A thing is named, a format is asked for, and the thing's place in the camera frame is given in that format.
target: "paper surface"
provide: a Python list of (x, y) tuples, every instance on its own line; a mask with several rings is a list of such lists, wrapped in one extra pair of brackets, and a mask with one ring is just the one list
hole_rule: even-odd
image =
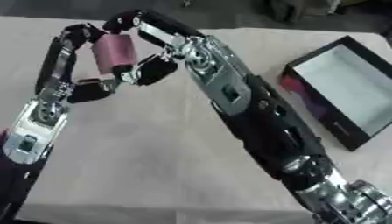
[[(32, 97), (52, 37), (79, 22), (1, 17), (0, 27), (7, 31), (0, 36), (1, 127), (9, 127)], [(251, 71), (273, 86), (285, 64), (347, 35), (247, 28), (206, 33), (231, 46)], [(383, 38), (351, 35), (392, 61)], [(135, 38), (135, 33), (132, 37), (139, 59), (158, 50)], [(98, 75), (88, 47), (78, 56), (75, 77)], [(365, 179), (392, 194), (391, 127), (349, 152), (299, 99), (280, 87), (277, 90), (323, 138), (326, 151), (348, 180)], [(181, 209), (201, 209), (208, 215)], [(256, 211), (259, 218), (238, 218), (248, 211)], [(107, 99), (74, 105), (20, 216), (55, 223), (132, 223), (135, 216), (142, 218), (133, 223), (173, 223), (173, 219), (177, 223), (284, 223), (269, 217), (284, 219), (291, 213), (309, 218), (283, 186), (252, 161), (181, 66), (154, 86), (122, 85)], [(215, 215), (220, 218), (208, 219)]]

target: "silver metal part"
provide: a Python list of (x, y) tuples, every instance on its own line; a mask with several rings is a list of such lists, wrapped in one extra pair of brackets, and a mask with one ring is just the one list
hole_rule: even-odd
[(298, 170), (299, 168), (301, 168), (302, 165), (304, 165), (306, 163), (306, 161), (309, 160), (309, 158), (311, 158), (311, 157), (302, 156), (302, 157), (298, 157), (298, 158), (292, 160), (283, 168), (283, 172), (291, 173), (291, 172)]
[(30, 100), (8, 130), (4, 154), (18, 164), (33, 164), (47, 155), (67, 122), (68, 107), (63, 100), (74, 86), (60, 80), (72, 55), (72, 45), (61, 50), (52, 76), (36, 98)]
[(214, 36), (189, 38), (182, 46), (185, 67), (224, 113), (244, 111), (250, 102), (250, 89), (244, 78), (250, 71), (238, 57)]
[(33, 112), (38, 106), (38, 100), (27, 103), (17, 122), (8, 131), (3, 151), (15, 163), (29, 165), (39, 160), (46, 147), (53, 143), (67, 122), (67, 112), (62, 113), (53, 126), (34, 122)]
[(390, 197), (363, 180), (348, 184), (336, 169), (324, 182), (296, 194), (319, 223), (391, 223)]

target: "robotic arm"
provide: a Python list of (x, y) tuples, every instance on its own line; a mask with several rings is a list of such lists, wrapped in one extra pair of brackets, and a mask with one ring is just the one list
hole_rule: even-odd
[(389, 223), (391, 198), (366, 181), (345, 181), (319, 137), (216, 37), (146, 10), (119, 14), (103, 28), (113, 33), (138, 29), (141, 38), (164, 49), (161, 56), (166, 61), (183, 60), (245, 150), (272, 178), (281, 181), (318, 223)]
[[(13, 127), (3, 133), (0, 221), (13, 220), (23, 204), (67, 121), (67, 101), (101, 99), (113, 94), (121, 82), (151, 85), (176, 71), (180, 61), (185, 62), (213, 109), (243, 142), (249, 155), (273, 179), (281, 181), (318, 223), (391, 221), (391, 198), (363, 180), (345, 181), (320, 139), (292, 107), (216, 37), (147, 10), (121, 13), (103, 28), (110, 33), (91, 24), (79, 24), (67, 27), (53, 40), (38, 77), (37, 96), (26, 104)], [(118, 59), (117, 54), (127, 47), (118, 38), (110, 40), (109, 35), (118, 37), (130, 29), (137, 29), (142, 39), (163, 51), (135, 65), (110, 64), (114, 79), (72, 83), (75, 51), (79, 47), (86, 42), (101, 46), (97, 62), (105, 70), (102, 64), (109, 58)], [(105, 45), (105, 41), (114, 44)]]

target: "screw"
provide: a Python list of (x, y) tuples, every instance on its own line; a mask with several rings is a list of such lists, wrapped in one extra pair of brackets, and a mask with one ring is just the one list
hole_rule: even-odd
[(267, 101), (265, 101), (265, 100), (259, 101), (259, 108), (260, 109), (266, 109), (269, 105), (270, 104)]
[(140, 18), (139, 17), (134, 17), (133, 18), (133, 25), (134, 26), (139, 26), (141, 24)]

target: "floor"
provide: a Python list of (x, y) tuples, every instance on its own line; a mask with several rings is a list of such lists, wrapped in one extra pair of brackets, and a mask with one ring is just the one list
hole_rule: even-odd
[(0, 15), (38, 18), (107, 19), (117, 12), (143, 8), (161, 11), (196, 28), (265, 27), (302, 30), (383, 33), (392, 24), (377, 1), (350, 8), (344, 15), (305, 17), (296, 24), (271, 19), (263, 0), (193, 0), (183, 8), (182, 0), (1, 0)]

